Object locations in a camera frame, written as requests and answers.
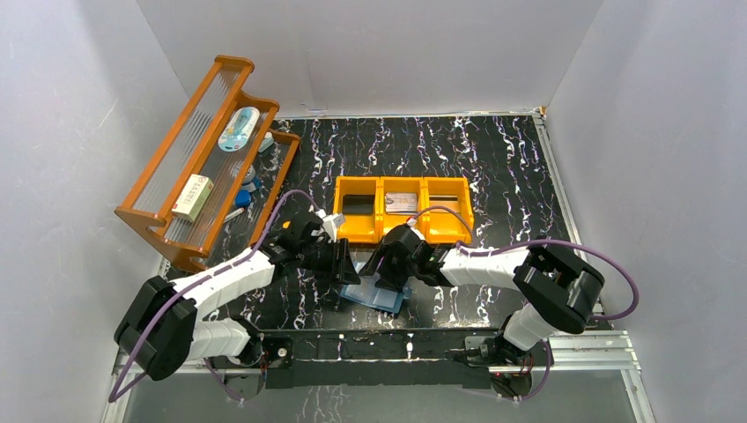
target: orange wooden shelf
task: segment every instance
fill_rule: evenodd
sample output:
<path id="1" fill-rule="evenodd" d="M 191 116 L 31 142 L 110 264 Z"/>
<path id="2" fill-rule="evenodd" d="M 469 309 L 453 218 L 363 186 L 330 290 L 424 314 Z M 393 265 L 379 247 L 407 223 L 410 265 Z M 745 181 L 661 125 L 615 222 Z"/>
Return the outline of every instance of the orange wooden shelf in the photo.
<path id="1" fill-rule="evenodd" d="M 287 144 L 289 149 L 256 223 L 252 242 L 259 237 L 270 216 L 298 150 L 298 136 L 270 130 L 279 110 L 277 102 L 253 97 L 241 90 L 254 67 L 250 60 L 241 57 L 215 58 L 151 161 L 115 209 L 117 216 L 178 269 L 192 272 L 205 269 L 199 260 L 210 254 L 243 176 L 254 162 L 268 130 L 277 143 Z M 248 147 L 237 152 L 222 151 L 218 147 L 220 134 L 233 112 L 247 106 L 260 111 L 252 140 Z M 208 176 L 215 184 L 195 222 L 175 219 L 171 213 L 172 205 L 191 174 Z"/>

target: table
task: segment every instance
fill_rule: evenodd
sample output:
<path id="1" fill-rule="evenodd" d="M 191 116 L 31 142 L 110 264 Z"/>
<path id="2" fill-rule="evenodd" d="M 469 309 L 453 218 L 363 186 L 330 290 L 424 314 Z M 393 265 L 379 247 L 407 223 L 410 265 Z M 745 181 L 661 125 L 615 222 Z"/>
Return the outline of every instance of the table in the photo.
<path id="1" fill-rule="evenodd" d="M 569 239 L 530 115 L 303 119 L 274 126 L 301 137 L 284 191 L 303 189 L 327 211 L 339 175 L 464 176 L 480 245 L 500 247 L 540 235 Z M 258 157 L 255 168 L 263 179 L 258 198 L 248 213 L 226 224 L 208 265 L 246 247 L 284 155 L 278 147 Z M 279 220 L 307 207 L 305 199 L 292 198 Z M 365 251 L 355 248 L 353 255 Z M 416 284 L 412 299 L 392 315 L 341 299 L 340 289 L 298 271 L 233 301 L 220 315 L 240 313 L 263 330 L 498 328 L 522 305 L 521 294 L 511 290 Z"/>

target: white wall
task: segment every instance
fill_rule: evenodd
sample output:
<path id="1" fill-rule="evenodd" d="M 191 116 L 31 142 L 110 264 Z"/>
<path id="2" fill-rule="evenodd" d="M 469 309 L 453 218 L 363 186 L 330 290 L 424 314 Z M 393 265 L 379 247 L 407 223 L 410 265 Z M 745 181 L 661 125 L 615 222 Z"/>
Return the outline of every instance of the white wall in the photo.
<path id="1" fill-rule="evenodd" d="M 744 420 L 745 28 L 744 1 L 607 0 L 548 110 L 581 237 L 640 283 L 620 325 L 661 422 Z"/>
<path id="2" fill-rule="evenodd" d="M 187 101 L 134 0 L 0 0 L 0 414 L 91 422 L 157 254 L 114 208 Z"/>
<path id="3" fill-rule="evenodd" d="M 602 0 L 137 2 L 187 93 L 246 56 L 289 116 L 546 105 Z"/>

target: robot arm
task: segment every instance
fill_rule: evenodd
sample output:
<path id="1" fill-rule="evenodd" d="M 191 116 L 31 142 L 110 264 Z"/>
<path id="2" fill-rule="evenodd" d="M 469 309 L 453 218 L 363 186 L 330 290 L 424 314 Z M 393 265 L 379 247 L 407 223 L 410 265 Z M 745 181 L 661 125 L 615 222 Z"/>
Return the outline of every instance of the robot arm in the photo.
<path id="1" fill-rule="evenodd" d="M 337 239 L 343 222 L 339 215 L 298 213 L 252 256 L 247 249 L 228 262 L 171 283 L 161 277 L 149 279 L 117 328 L 115 341 L 131 353 L 156 311 L 184 287 L 204 280 L 159 320 L 137 354 L 137 364 L 157 381 L 186 360 L 227 356 L 255 363 L 263 355 L 263 339 L 256 327 L 242 316 L 218 322 L 203 319 L 244 293 L 269 285 L 284 271 L 302 268 L 317 278 L 344 284 L 360 283 L 359 274 L 376 274 L 377 286 L 393 291 L 401 291 L 409 277 L 429 286 L 518 289 L 529 304 L 507 318 L 495 339 L 465 349 L 475 365 L 519 363 L 534 344 L 557 330 L 582 333 L 604 282 L 598 271 L 564 247 L 491 256 L 488 250 L 431 246 L 407 224 L 389 231 L 357 273 L 347 240 Z"/>
<path id="2" fill-rule="evenodd" d="M 171 282 L 161 277 L 148 279 L 117 328 L 115 342 L 132 353 L 157 311 L 185 287 L 203 281 L 159 319 L 137 353 L 136 363 L 159 381 L 187 360 L 228 356 L 244 363 L 256 362 L 263 353 L 263 340 L 256 327 L 241 316 L 219 322 L 203 319 L 216 308 L 269 285 L 284 271 L 297 267 L 332 282 L 359 283 L 347 240 L 337 241 L 337 228 L 344 222 L 340 218 L 327 216 L 323 211 L 298 213 L 253 255 L 251 249 L 246 249 L 232 260 Z"/>
<path id="3" fill-rule="evenodd" d="M 545 245 L 492 255 L 487 249 L 431 246 L 408 224 L 389 231 L 360 272 L 374 274 L 380 277 L 378 287 L 394 291 L 412 276 L 430 286 L 521 291 L 529 304 L 506 319 L 494 341 L 471 352 L 479 353 L 483 364 L 518 364 L 537 342 L 558 330 L 582 333 L 604 285 L 602 274 L 566 247 Z"/>

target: yellow plastic bin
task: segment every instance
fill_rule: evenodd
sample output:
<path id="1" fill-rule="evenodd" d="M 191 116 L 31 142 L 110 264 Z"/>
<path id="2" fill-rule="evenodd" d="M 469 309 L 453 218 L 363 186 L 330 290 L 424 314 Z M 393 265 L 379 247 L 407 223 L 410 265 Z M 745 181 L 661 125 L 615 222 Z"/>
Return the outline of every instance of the yellow plastic bin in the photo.
<path id="1" fill-rule="evenodd" d="M 345 196 L 373 196 L 371 214 L 345 214 Z M 381 237 L 381 214 L 377 211 L 381 183 L 378 177 L 338 176 L 335 182 L 335 206 L 333 213 L 343 213 L 345 223 L 340 226 L 337 238 L 347 238 L 350 242 L 375 244 Z"/>
<path id="2" fill-rule="evenodd" d="M 387 213 L 386 196 L 388 192 L 412 192 L 418 196 L 417 210 L 425 208 L 425 185 L 423 178 L 405 178 L 395 176 L 382 176 L 381 194 L 379 195 L 379 213 L 381 214 L 381 236 L 386 235 L 393 227 L 401 225 L 410 217 L 402 214 Z M 425 217 L 420 218 L 415 225 L 420 232 L 423 232 L 423 221 Z"/>
<path id="3" fill-rule="evenodd" d="M 423 178 L 425 191 L 425 207 L 441 204 L 459 213 L 470 227 L 475 226 L 475 216 L 472 214 L 472 202 L 470 201 L 470 185 L 466 178 Z M 456 202 L 432 201 L 436 197 L 456 197 Z M 464 241 L 471 243 L 470 231 L 464 227 L 462 222 L 447 211 L 429 211 L 425 214 L 423 222 L 423 235 L 429 243 L 450 243 Z"/>

